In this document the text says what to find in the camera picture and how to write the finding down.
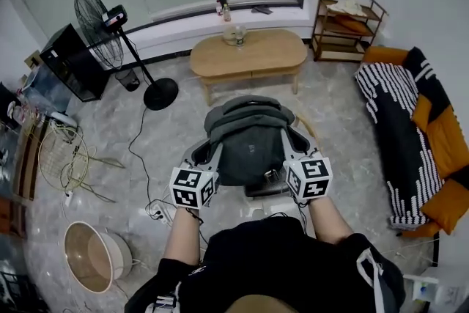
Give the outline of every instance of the black speaker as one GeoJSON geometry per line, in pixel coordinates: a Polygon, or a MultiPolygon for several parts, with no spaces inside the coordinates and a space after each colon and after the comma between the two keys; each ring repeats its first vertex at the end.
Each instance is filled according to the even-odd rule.
{"type": "Polygon", "coordinates": [[[82,102],[101,99],[109,75],[89,52],[72,24],[55,33],[40,56],[82,102]]]}

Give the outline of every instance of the white bucket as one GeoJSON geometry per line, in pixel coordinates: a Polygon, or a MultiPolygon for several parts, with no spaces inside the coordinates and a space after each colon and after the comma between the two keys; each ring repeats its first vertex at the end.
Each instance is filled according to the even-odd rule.
{"type": "Polygon", "coordinates": [[[128,275],[132,268],[132,254],[119,235],[101,232],[82,221],[67,228],[64,252],[77,282],[94,293],[106,292],[114,280],[128,275]]]}

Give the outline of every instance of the standing fan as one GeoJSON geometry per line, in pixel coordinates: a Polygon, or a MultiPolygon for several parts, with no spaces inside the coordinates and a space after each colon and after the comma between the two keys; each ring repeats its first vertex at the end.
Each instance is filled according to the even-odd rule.
{"type": "Polygon", "coordinates": [[[154,81],[122,30],[128,19],[122,5],[107,10],[101,0],[75,0],[75,14],[90,47],[108,67],[121,68],[123,51],[119,37],[124,40],[150,82],[144,95],[146,107],[157,111],[174,102],[179,92],[176,82],[170,78],[154,81]]]}

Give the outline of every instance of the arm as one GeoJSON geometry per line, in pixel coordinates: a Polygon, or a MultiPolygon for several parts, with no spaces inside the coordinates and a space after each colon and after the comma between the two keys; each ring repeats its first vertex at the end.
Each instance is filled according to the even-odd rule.
{"type": "MultiPolygon", "coordinates": [[[[198,210],[192,212],[199,216],[198,210]]],[[[199,264],[199,220],[184,207],[178,207],[176,210],[163,258],[175,259],[188,265],[199,264]]]]}
{"type": "Polygon", "coordinates": [[[337,244],[353,233],[330,197],[312,199],[308,209],[318,240],[337,244]]]}

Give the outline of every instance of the bottle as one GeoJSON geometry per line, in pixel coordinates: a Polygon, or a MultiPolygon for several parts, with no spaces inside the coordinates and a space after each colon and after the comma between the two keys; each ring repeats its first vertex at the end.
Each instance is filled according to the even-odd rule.
{"type": "Polygon", "coordinates": [[[217,10],[217,15],[219,15],[219,16],[223,15],[223,10],[221,8],[220,0],[217,0],[216,10],[217,10]]]}
{"type": "Polygon", "coordinates": [[[244,32],[241,26],[236,26],[236,46],[241,47],[244,45],[244,32]]]}
{"type": "Polygon", "coordinates": [[[223,19],[228,23],[232,20],[232,16],[231,16],[231,13],[229,11],[229,7],[228,7],[228,4],[225,3],[223,5],[223,19]]]}

